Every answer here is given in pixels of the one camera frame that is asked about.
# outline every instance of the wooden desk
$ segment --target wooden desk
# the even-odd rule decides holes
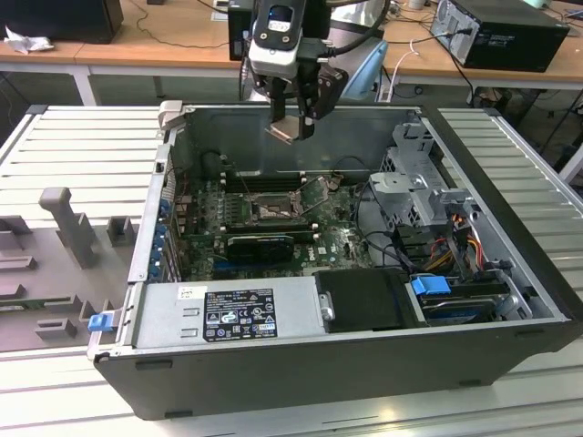
[[[8,44],[0,44],[0,63],[43,63],[43,64],[75,64],[75,55],[83,47],[83,43],[68,43],[58,41],[53,43],[55,49],[45,52],[30,52],[25,55],[14,51]]]
[[[195,0],[169,0],[166,5],[146,5],[146,0],[121,0],[124,22],[110,45],[85,44],[75,56],[78,64],[105,66],[163,66],[190,68],[239,68],[229,60],[226,22],[210,21],[212,11]],[[140,21],[156,38],[186,48],[161,44],[138,30]]]
[[[91,75],[237,76],[239,63],[229,60],[226,44],[216,48],[169,46],[137,28],[138,20],[145,16],[141,7],[148,12],[148,17],[140,21],[141,26],[157,39],[184,46],[227,43],[227,24],[210,21],[212,11],[196,0],[169,0],[165,5],[147,5],[146,0],[121,0],[121,4],[125,19],[112,44],[56,42],[56,50],[28,56],[0,45],[0,71],[72,75],[85,105],[98,104],[89,82]],[[553,4],[557,10],[565,7],[569,6],[559,2]],[[404,12],[404,16],[419,19],[427,16],[427,12]],[[389,41],[428,36],[428,31],[416,23],[392,21],[385,28],[385,38]],[[403,61],[398,71],[399,83],[466,86],[438,42],[419,43],[415,48],[420,56],[411,55]],[[407,44],[389,46],[384,60],[389,72],[393,72],[399,58],[408,50]],[[465,74],[474,86],[580,89],[583,87],[583,37],[568,37],[546,73],[466,69]]]

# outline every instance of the power cable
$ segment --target power cable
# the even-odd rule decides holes
[[[142,27],[142,22],[149,17],[149,12],[146,9],[144,9],[142,6],[140,6],[136,2],[134,2],[134,0],[129,0],[129,1],[133,6],[135,6],[137,9],[139,9],[142,12],[142,14],[144,14],[144,16],[139,18],[138,21],[136,22],[136,28],[141,33],[145,34],[146,36],[149,36],[154,41],[156,41],[160,44],[164,44],[166,46],[182,47],[182,48],[219,48],[219,47],[226,46],[229,43],[229,42],[226,42],[226,43],[219,44],[217,46],[195,46],[195,45],[189,46],[189,45],[179,44],[179,43],[170,43],[170,41],[164,41],[162,39],[159,39],[157,36],[154,36],[146,27]],[[212,6],[207,5],[204,2],[201,2],[201,3],[203,3],[204,5],[206,5],[208,7],[213,8]]]

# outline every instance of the warning label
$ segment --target warning label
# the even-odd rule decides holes
[[[206,293],[202,337],[206,341],[277,337],[273,289]]]

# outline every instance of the metal workbench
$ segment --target metal workbench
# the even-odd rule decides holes
[[[97,113],[97,118],[90,117],[90,113]],[[0,202],[3,208],[10,205],[11,212],[23,214],[27,222],[39,228],[53,226],[51,219],[43,216],[42,209],[17,206],[15,199],[26,199],[26,196],[15,195],[15,184],[27,180],[30,184],[41,180],[45,184],[45,180],[55,178],[50,175],[55,174],[56,168],[61,168],[66,172],[63,175],[69,176],[66,180],[63,175],[55,180],[63,184],[69,184],[71,180],[85,181],[87,187],[93,187],[90,184],[94,183],[91,180],[96,174],[108,174],[108,177],[97,179],[102,184],[110,184],[101,186],[107,190],[103,195],[107,200],[112,200],[109,195],[134,194],[129,191],[129,181],[133,177],[142,175],[143,180],[136,178],[137,188],[148,185],[151,158],[146,157],[148,153],[151,155],[149,150],[160,143],[156,108],[100,108],[96,111],[83,107],[50,107],[44,114],[56,118],[46,123],[43,120],[49,117],[26,116],[19,130],[0,149],[0,174],[3,175],[0,181],[8,184],[0,186],[0,199],[11,199],[11,203],[6,203],[7,200]],[[581,228],[570,226],[573,225],[571,220],[580,220],[577,209],[581,208],[581,200],[500,117],[490,117],[479,110],[446,110],[443,114],[581,296],[583,241],[580,239],[583,239],[583,234]],[[62,123],[64,129],[42,128],[60,126],[60,117],[67,120]],[[126,120],[123,126],[119,121],[122,117]],[[132,117],[137,117],[140,123],[135,118],[131,121]],[[135,141],[130,134],[133,129],[148,133],[144,132],[143,137]],[[92,138],[90,144],[98,150],[87,150],[87,137]],[[61,153],[60,150],[66,147],[72,148]],[[85,151],[76,155],[73,148]],[[138,156],[128,153],[132,150],[139,150]],[[17,173],[20,163],[24,162],[22,157],[28,152],[33,152],[30,157],[40,161],[34,167],[36,173]],[[87,161],[85,157],[89,154],[94,157],[95,153],[101,154],[101,161],[91,158],[93,164],[80,164]],[[75,156],[79,160],[69,162],[78,164],[64,162]],[[118,167],[114,161],[123,164]],[[71,173],[84,176],[72,178]],[[122,178],[128,183],[120,183]],[[456,182],[463,185],[461,179]],[[25,189],[40,189],[42,186],[33,184],[18,186],[18,189],[22,189],[20,194],[25,194]],[[71,188],[73,198],[81,198],[87,187]],[[36,194],[28,194],[35,200],[33,203],[36,203]],[[142,199],[141,196],[118,198],[108,207],[118,205],[113,207],[118,208],[118,214],[130,215],[138,224],[141,210],[134,215],[129,205],[139,209],[140,205],[143,207]],[[79,212],[91,210],[89,220],[96,225],[103,224],[111,210],[107,214],[100,212],[103,206],[99,206],[97,198],[88,200],[83,203],[93,203],[95,209],[83,208]],[[192,437],[580,436],[583,435],[583,341],[577,340],[557,353],[532,357],[490,387],[162,422],[144,422],[135,417],[129,406],[94,369],[86,357],[85,347],[9,352],[0,354],[0,412],[0,436],[11,437],[104,433]]]

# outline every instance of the black computer case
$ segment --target black computer case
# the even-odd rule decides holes
[[[2,0],[0,36],[5,26],[24,36],[89,44],[111,42],[124,19],[119,0]]]
[[[456,34],[438,40],[465,68],[533,72],[547,71],[568,31],[522,0],[443,0],[431,27]]]

